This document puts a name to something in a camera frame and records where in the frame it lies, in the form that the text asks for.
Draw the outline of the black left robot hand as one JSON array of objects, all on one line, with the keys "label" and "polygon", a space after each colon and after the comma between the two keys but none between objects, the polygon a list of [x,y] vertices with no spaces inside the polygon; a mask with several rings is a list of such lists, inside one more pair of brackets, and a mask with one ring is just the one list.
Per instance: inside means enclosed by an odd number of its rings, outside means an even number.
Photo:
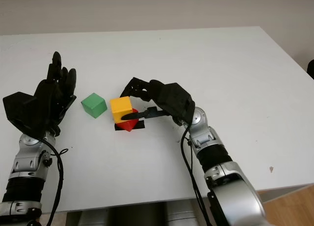
[{"label": "black left robot hand", "polygon": [[47,78],[38,84],[34,93],[38,99],[37,127],[41,132],[49,131],[56,137],[60,135],[59,124],[76,99],[76,80],[76,70],[62,67],[61,55],[54,52]]}]

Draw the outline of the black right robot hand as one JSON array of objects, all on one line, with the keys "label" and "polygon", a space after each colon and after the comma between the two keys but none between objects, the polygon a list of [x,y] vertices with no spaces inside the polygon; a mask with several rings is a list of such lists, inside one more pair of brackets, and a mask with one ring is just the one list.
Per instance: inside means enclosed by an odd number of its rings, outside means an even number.
[{"label": "black right robot hand", "polygon": [[123,121],[171,116],[179,126],[192,123],[195,102],[191,95],[177,83],[164,84],[154,79],[146,82],[134,77],[121,94],[121,97],[125,96],[140,98],[147,102],[152,100],[156,106],[148,107],[143,112],[126,114],[121,117]]}]

